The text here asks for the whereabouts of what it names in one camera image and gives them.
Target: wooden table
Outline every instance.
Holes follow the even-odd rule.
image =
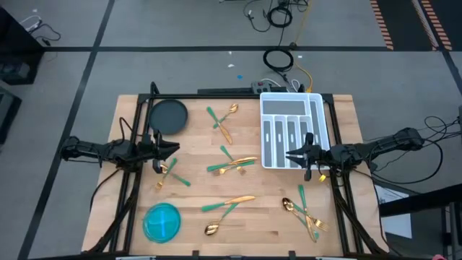
[[[120,116],[128,122],[133,121],[136,99],[135,95],[119,96],[109,140],[121,138],[118,125]],[[167,141],[180,143],[180,149],[167,162],[176,157],[178,163],[173,172],[189,180],[192,185],[187,187],[174,178],[167,178],[162,190],[156,191],[155,184],[162,176],[153,171],[150,162],[144,166],[130,254],[179,256],[191,255],[193,250],[200,250],[202,256],[287,256],[288,251],[293,250],[297,256],[343,255],[330,182],[320,183],[316,171],[313,171],[313,179],[310,182],[303,180],[303,170],[267,170],[261,166],[260,160],[257,160],[255,165],[245,167],[247,170],[245,175],[240,175],[234,170],[221,176],[214,176],[206,171],[209,165],[228,162],[226,155],[219,148],[222,144],[228,148],[233,157],[260,158],[259,100],[181,101],[188,108],[188,125],[179,134],[164,136]],[[334,101],[342,142],[345,144],[361,142],[362,137],[352,96],[334,95]],[[232,103],[238,103],[239,110],[231,114],[223,123],[232,135],[233,145],[229,145],[220,130],[212,128],[214,122],[206,112],[206,107],[210,105],[217,116],[221,117]],[[327,109],[326,106],[326,120],[329,135],[332,137],[331,119]],[[144,119],[145,113],[146,108],[141,118]],[[359,169],[369,173],[364,165]],[[99,181],[114,170],[114,165],[105,163]],[[98,191],[82,250],[91,248],[113,221],[122,175],[119,173],[114,176]],[[311,241],[307,230],[299,220],[282,207],[283,197],[289,197],[301,205],[298,184],[305,186],[309,211],[331,227],[327,233],[320,231],[321,237],[317,243]],[[371,180],[366,176],[352,173],[351,185],[358,220],[378,245],[388,250],[380,236],[378,205]],[[238,205],[222,221],[218,233],[212,236],[204,235],[207,223],[218,220],[226,207],[210,212],[202,212],[201,207],[243,195],[254,195],[257,198]],[[147,210],[160,202],[175,205],[182,218],[179,233],[170,242],[164,244],[150,242],[142,230],[142,220]],[[345,220],[350,251],[354,251],[351,225],[347,218]],[[125,228],[126,224],[123,223],[118,240],[120,249]]]

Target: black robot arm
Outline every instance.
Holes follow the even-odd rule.
[[[306,169],[305,180],[311,179],[311,165],[327,165],[331,168],[350,171],[362,161],[375,169],[371,161],[377,156],[396,150],[417,151],[422,148],[424,140],[419,132],[413,128],[405,128],[392,136],[387,136],[367,144],[338,144],[329,151],[313,145],[313,134],[308,133],[305,144],[296,150],[288,151],[287,159]]]
[[[114,163],[117,168],[130,172],[136,171],[140,163],[153,159],[153,165],[159,165],[158,160],[166,160],[180,149],[180,144],[167,142],[162,139],[162,135],[156,131],[154,133],[155,143],[151,136],[146,134],[138,144],[129,140],[117,139],[107,144],[95,144],[80,141],[77,137],[69,137],[61,146],[61,158],[89,157],[95,158],[98,162]],[[154,167],[157,173],[162,173],[160,167]]]

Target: spoon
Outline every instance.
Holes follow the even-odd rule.
[[[213,234],[215,234],[215,233],[218,231],[219,223],[223,220],[223,218],[225,218],[226,215],[228,215],[228,213],[230,213],[234,208],[236,208],[236,206],[237,206],[238,204],[239,204],[239,203],[234,203],[233,205],[231,205],[231,207],[229,207],[228,209],[226,209],[226,212],[222,215],[222,218],[220,218],[218,221],[212,221],[212,222],[210,222],[210,223],[205,227],[204,233],[205,233],[206,235],[213,235]]]
[[[294,202],[292,202],[290,199],[288,198],[283,198],[282,199],[282,204],[284,205],[284,208],[288,211],[288,212],[292,212],[295,217],[297,217],[297,219],[303,223],[303,225],[308,228],[308,225],[307,223],[304,221],[303,218],[301,218],[301,216],[299,216],[295,211],[295,207],[294,207]],[[319,238],[319,233],[317,231],[314,231],[314,239],[317,240]]]
[[[239,106],[238,104],[232,104],[232,105],[230,106],[230,109],[228,110],[228,113],[226,113],[225,116],[223,116],[223,117],[219,120],[219,122],[222,123],[222,122],[226,119],[226,117],[228,117],[231,113],[236,113],[238,106]],[[218,127],[218,123],[216,123],[216,124],[214,125],[214,129],[217,128],[217,127]]]

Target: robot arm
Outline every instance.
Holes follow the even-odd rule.
[[[352,170],[362,161],[375,169],[371,163],[377,156],[395,150],[417,151],[424,144],[419,132],[413,128],[405,128],[392,136],[387,136],[367,144],[338,144],[329,151],[322,150],[319,145],[313,145],[313,134],[308,133],[305,144],[296,150],[288,151],[287,159],[306,169],[305,180],[311,179],[311,165],[327,165],[341,170]]]

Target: utensil organizer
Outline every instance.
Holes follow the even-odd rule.
[[[261,164],[269,169],[301,169],[286,152],[301,148],[307,133],[329,150],[323,98],[312,93],[266,92],[260,95]]]

